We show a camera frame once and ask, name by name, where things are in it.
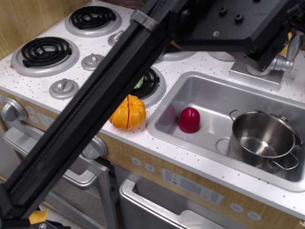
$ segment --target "countertop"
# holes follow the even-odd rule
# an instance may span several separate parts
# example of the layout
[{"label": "countertop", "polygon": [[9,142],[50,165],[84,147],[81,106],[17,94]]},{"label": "countertop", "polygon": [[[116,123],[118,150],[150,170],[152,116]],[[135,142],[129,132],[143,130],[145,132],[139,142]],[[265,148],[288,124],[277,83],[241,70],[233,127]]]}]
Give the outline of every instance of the countertop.
[{"label": "countertop", "polygon": [[[120,6],[114,6],[105,2],[99,2],[98,4],[102,4],[106,7],[109,6],[112,9],[117,10],[123,17],[122,25],[112,34],[117,33],[119,30],[124,30],[128,26],[129,18],[133,10]],[[71,99],[56,100],[51,98],[49,96],[49,86],[62,78],[72,79],[76,81],[79,86],[82,86],[91,73],[82,69],[81,60],[85,56],[90,55],[92,52],[98,52],[98,54],[106,55],[111,49],[107,43],[107,39],[110,35],[112,35],[110,34],[105,37],[90,38],[92,42],[88,42],[88,38],[76,37],[68,33],[63,28],[64,20],[57,23],[38,37],[64,37],[73,41],[80,48],[80,58],[70,70],[56,76],[42,78],[21,76],[11,67],[10,60],[12,54],[10,54],[0,61],[0,89],[59,114]],[[94,47],[92,43],[100,44],[100,50],[98,50],[96,46]],[[277,92],[248,85],[228,78],[229,71],[234,62],[217,60],[210,56],[207,52],[197,52],[194,56],[181,61],[157,61],[153,67],[159,70],[165,77],[166,92],[164,96],[166,96],[181,74],[195,71],[219,79],[224,79],[229,82],[242,84],[270,94],[276,94],[291,100],[299,101],[304,103],[305,106],[305,98],[303,98],[303,95],[305,94],[304,56],[305,52],[300,51],[295,60],[293,70],[284,74],[282,87]],[[146,122],[160,102],[161,101],[146,109]],[[267,205],[280,209],[300,219],[305,219],[305,191],[291,192],[285,190],[234,168],[212,161],[192,151],[153,137],[146,130],[146,122],[139,129],[129,132],[116,129],[110,122],[107,122],[102,127],[100,132],[231,188],[237,192],[257,199],[263,203],[266,203]]]}]

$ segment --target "oven handle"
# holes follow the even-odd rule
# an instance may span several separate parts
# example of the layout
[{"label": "oven handle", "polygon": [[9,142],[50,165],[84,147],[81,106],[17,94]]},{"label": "oven handle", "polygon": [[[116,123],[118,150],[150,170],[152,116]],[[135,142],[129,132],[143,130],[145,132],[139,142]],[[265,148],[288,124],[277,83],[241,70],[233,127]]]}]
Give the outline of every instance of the oven handle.
[{"label": "oven handle", "polygon": [[120,197],[124,200],[136,205],[140,209],[166,221],[178,229],[225,229],[224,227],[198,215],[197,213],[184,210],[180,215],[176,215],[169,210],[147,200],[133,190],[135,183],[129,179],[125,179],[120,187]]},{"label": "oven handle", "polygon": [[[27,156],[38,142],[35,138],[15,127],[12,127],[5,132],[4,140],[24,156]],[[69,169],[62,178],[82,190],[90,189],[98,179],[97,176],[89,170],[85,170],[83,174],[78,175]]]}]

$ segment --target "sink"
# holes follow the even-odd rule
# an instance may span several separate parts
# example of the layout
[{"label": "sink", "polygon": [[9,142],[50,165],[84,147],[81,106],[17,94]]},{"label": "sink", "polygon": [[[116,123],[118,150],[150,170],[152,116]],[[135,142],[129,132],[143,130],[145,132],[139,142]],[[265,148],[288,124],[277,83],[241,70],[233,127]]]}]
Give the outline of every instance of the sink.
[{"label": "sink", "polygon": [[[186,107],[200,114],[201,127],[192,134],[178,127],[180,113]],[[278,95],[227,82],[198,72],[182,74],[147,120],[148,132],[164,141],[186,148],[211,160],[223,163],[284,189],[305,191],[305,152],[295,146],[292,153],[299,160],[296,168],[279,169],[271,174],[228,156],[235,109],[247,112],[263,110],[284,116],[290,126],[305,140],[305,105]],[[282,166],[292,167],[285,159]]]}]

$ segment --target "stainless steel pot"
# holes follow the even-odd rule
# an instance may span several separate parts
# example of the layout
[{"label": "stainless steel pot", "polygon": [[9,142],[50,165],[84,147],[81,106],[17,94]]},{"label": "stainless steel pot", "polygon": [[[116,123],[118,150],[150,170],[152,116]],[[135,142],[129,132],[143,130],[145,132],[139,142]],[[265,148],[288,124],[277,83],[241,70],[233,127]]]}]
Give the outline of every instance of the stainless steel pot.
[{"label": "stainless steel pot", "polygon": [[[301,141],[284,117],[265,111],[245,111],[234,119],[231,114],[239,110],[245,111],[236,109],[229,114],[233,120],[229,157],[273,174],[298,166],[299,160],[291,151]],[[292,166],[282,166],[283,160],[291,160],[288,164]]]}]

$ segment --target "floor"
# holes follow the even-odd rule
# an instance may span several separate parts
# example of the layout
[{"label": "floor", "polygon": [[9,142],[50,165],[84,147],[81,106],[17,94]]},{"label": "floor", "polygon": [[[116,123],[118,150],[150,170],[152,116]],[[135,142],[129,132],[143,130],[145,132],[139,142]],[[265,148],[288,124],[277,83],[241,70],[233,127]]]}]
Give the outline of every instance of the floor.
[{"label": "floor", "polygon": [[49,207],[45,206],[44,204],[39,205],[40,210],[45,210],[49,209],[48,215],[47,215],[47,220],[54,221],[61,223],[64,226],[69,226],[71,229],[84,229],[83,227],[77,225],[73,221],[67,219],[63,215],[57,213],[56,211],[50,209]]}]

